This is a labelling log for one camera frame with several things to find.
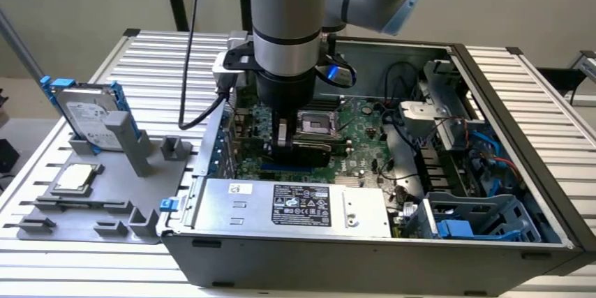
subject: robotic arm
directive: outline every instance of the robotic arm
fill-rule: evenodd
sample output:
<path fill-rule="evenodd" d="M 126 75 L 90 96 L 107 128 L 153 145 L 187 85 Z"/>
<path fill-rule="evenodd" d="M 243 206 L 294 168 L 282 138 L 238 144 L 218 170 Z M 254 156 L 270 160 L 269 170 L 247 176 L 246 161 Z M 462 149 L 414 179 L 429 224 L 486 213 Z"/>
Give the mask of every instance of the robotic arm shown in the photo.
<path fill-rule="evenodd" d="M 310 101 L 315 71 L 325 72 L 323 78 L 353 73 L 338 55 L 326 60 L 321 55 L 321 31 L 335 32 L 353 24 L 395 35 L 417 0 L 250 1 L 254 59 L 263 69 L 257 94 L 283 115 Z"/>

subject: workbench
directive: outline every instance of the workbench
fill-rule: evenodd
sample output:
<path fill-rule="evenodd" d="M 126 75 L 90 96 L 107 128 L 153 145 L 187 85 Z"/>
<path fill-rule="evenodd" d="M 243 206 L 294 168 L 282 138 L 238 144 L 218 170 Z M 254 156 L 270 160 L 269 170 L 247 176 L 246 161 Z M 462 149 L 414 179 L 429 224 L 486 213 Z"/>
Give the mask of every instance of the workbench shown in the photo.
<path fill-rule="evenodd" d="M 226 50 L 226 35 L 197 33 L 193 38 L 186 92 L 190 120 L 214 99 L 211 63 Z M 90 82 L 117 81 L 125 90 L 138 128 L 150 138 L 179 135 L 191 142 L 181 189 L 191 183 L 190 172 L 203 124 L 187 131 L 177 128 L 179 78 L 186 34 L 126 30 Z M 165 247 L 58 241 L 19 241 L 15 224 L 31 211 L 31 201 L 53 180 L 71 149 L 70 129 L 61 119 L 31 158 L 0 196 L 0 295 L 33 297 L 354 297 L 321 292 L 258 292 L 203 289 L 186 283 Z M 407 269 L 414 265 L 402 265 Z M 569 276 L 541 276 L 502 297 L 596 297 L 596 265 Z"/>

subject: metal profile rail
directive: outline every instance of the metal profile rail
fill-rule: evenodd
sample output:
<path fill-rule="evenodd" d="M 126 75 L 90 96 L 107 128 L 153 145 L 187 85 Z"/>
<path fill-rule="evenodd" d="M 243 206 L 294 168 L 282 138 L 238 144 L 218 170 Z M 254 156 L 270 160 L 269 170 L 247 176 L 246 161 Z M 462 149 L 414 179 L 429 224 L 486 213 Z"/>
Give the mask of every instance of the metal profile rail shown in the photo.
<path fill-rule="evenodd" d="M 467 47 L 467 51 L 596 234 L 594 131 L 522 55 L 505 48 Z"/>
<path fill-rule="evenodd" d="M 187 118 L 210 103 L 213 92 L 210 63 L 225 50 L 225 35 L 194 34 L 189 68 Z M 91 82 L 118 80 L 137 121 L 150 137 L 177 132 L 178 88 L 185 33 L 141 31 L 123 37 L 97 70 Z M 491 57 L 490 49 L 477 50 L 478 57 Z M 518 111 L 518 117 L 539 118 L 541 110 Z M 179 132 L 194 145 L 181 186 L 191 184 L 190 171 L 205 125 Z M 31 211 L 30 202 L 53 180 L 70 153 L 69 129 L 57 122 L 25 168 L 6 192 L 0 196 L 0 295 L 19 297 L 262 297 L 254 290 L 214 290 L 187 284 L 165 247 L 157 245 L 105 244 L 59 241 L 21 241 L 14 225 Z M 567 194 L 596 197 L 586 193 L 587 184 L 565 184 Z M 596 265 L 569 276 L 539 276 L 506 292 L 503 298 L 594 297 Z M 270 297 L 369 297 L 329 292 L 274 292 Z"/>

